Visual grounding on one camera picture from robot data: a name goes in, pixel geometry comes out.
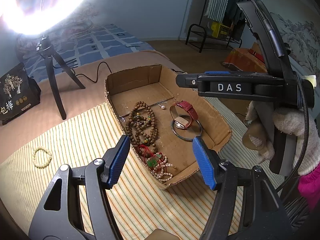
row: striped towel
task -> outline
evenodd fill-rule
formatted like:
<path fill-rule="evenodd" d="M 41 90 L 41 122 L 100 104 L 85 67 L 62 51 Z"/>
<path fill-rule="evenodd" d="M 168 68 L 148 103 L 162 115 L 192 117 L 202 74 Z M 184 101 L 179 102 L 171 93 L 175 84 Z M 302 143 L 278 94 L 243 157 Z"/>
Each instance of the striped towel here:
<path fill-rule="evenodd" d="M 228 0 L 209 0 L 207 11 L 204 14 L 209 19 L 222 22 Z"/>
<path fill-rule="evenodd" d="M 226 118 L 233 130 L 230 142 L 220 156 L 237 166 L 255 165 L 255 152 L 241 143 L 245 126 L 216 98 L 208 98 Z M 107 103 L 96 106 L 43 133 L 21 147 L 0 165 L 0 198 L 9 213 L 25 233 L 28 233 L 37 205 L 57 169 L 64 163 L 71 167 L 87 165 L 114 147 L 123 134 Z M 50 149 L 53 159 L 45 169 L 32 164 L 31 153 L 38 146 Z M 38 153 L 38 162 L 45 156 Z M 283 178 L 271 174 L 262 165 L 271 182 L 278 186 Z M 129 152 L 118 184 L 107 191 L 116 222 L 124 239 L 145 239 L 160 228 L 180 239 L 199 239 L 209 217 L 215 192 L 203 182 L 198 172 L 183 182 L 160 190 L 141 165 L 133 151 Z M 243 190 L 238 187 L 236 205 L 229 233 L 239 225 Z M 93 233 L 89 218 L 85 188 L 80 187 L 80 202 L 85 230 Z"/>

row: blue gripper pad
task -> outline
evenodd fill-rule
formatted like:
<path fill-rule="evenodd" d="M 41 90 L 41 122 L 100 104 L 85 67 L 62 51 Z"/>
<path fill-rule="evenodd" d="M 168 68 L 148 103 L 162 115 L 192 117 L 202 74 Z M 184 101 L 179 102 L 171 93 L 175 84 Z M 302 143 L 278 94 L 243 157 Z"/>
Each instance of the blue gripper pad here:
<path fill-rule="evenodd" d="M 112 188 L 113 185 L 118 183 L 118 179 L 120 177 L 124 163 L 127 159 L 129 150 L 130 150 L 130 138 L 126 136 L 125 140 L 120 146 L 109 168 L 109 178 L 107 181 L 107 185 L 110 188 Z"/>
<path fill-rule="evenodd" d="M 216 180 L 214 177 L 214 168 L 212 167 L 205 150 L 203 149 L 198 138 L 194 138 L 192 141 L 192 150 L 193 154 L 196 157 L 197 163 L 199 165 L 202 177 L 206 185 L 210 187 L 211 190 L 214 190 L 216 186 Z"/>
<path fill-rule="evenodd" d="M 206 71 L 205 74 L 230 74 L 229 71 Z"/>

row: orange cloth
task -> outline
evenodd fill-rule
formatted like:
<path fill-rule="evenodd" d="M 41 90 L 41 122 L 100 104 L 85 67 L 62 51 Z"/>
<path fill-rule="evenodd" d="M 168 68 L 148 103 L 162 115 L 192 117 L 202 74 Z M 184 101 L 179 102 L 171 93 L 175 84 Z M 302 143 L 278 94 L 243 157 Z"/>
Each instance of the orange cloth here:
<path fill-rule="evenodd" d="M 233 49 L 224 61 L 224 66 L 235 65 L 238 69 L 248 72 L 266 73 L 266 65 L 249 52 L 249 49 Z"/>

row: white glove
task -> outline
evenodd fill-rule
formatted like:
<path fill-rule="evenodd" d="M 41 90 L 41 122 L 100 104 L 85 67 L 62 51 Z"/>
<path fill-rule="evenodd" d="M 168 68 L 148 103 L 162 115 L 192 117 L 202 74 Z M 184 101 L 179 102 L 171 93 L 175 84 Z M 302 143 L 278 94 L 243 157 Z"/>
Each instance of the white glove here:
<path fill-rule="evenodd" d="M 248 130 L 242 137 L 244 146 L 249 149 L 257 150 L 257 163 L 265 160 L 271 160 L 275 154 L 272 143 L 270 142 L 266 130 L 260 119 L 256 109 L 255 102 L 249 104 L 246 120 L 252 121 Z M 304 138 L 304 114 L 303 112 L 290 109 L 278 108 L 272 114 L 272 120 L 279 131 L 286 134 L 294 134 L 297 136 L 296 153 L 294 156 L 292 167 L 294 167 L 301 154 L 303 138 Z M 309 140 L 306 154 L 298 169 L 298 174 L 303 176 L 313 171 L 320 163 L 320 139 L 313 118 L 309 115 Z"/>

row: black bag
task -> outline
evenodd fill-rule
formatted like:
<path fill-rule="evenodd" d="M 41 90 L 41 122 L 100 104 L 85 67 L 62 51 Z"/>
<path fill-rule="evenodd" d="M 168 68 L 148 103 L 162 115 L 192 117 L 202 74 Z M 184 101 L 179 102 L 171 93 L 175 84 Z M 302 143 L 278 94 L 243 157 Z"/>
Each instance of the black bag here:
<path fill-rule="evenodd" d="M 0 120 L 7 124 L 40 103 L 41 90 L 19 63 L 0 78 Z"/>

